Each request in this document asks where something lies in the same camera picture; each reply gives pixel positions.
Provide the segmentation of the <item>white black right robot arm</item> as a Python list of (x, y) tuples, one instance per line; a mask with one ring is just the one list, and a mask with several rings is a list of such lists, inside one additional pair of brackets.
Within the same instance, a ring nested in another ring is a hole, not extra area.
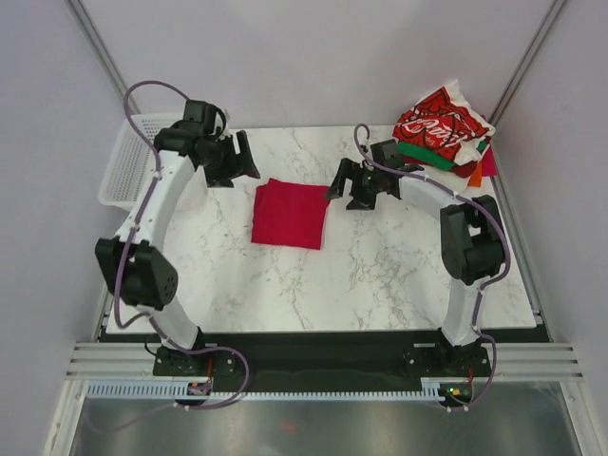
[(478, 318), (485, 288), (510, 269), (499, 205), (488, 194), (461, 196), (429, 177), (422, 166), (404, 164), (394, 140), (374, 143), (370, 150), (375, 163), (340, 161), (326, 198), (341, 198), (350, 181), (348, 210), (372, 211), (377, 196), (386, 193), (439, 221), (441, 260), (451, 284), (441, 325), (446, 343), (434, 358), (441, 371), (457, 373), (469, 362), (466, 346), (481, 336)]

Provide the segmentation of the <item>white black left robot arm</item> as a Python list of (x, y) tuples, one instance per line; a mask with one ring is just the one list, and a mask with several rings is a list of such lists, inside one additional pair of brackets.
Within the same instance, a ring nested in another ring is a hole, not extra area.
[(137, 309), (163, 345), (176, 351), (176, 363), (198, 373), (209, 352), (198, 344), (200, 327), (177, 299), (179, 274), (163, 254), (168, 224), (197, 171), (207, 186), (226, 188), (241, 176), (257, 179), (260, 173), (246, 132), (231, 134), (226, 114), (204, 101), (187, 101), (181, 119), (147, 145), (154, 156), (148, 186), (115, 235), (97, 241), (95, 256), (114, 305)]

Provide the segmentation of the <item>crimson red t shirt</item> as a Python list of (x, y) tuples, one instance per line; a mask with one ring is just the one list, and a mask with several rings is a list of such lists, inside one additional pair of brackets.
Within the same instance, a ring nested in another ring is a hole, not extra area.
[(326, 185), (269, 179), (256, 189), (251, 241), (320, 250), (328, 190)]

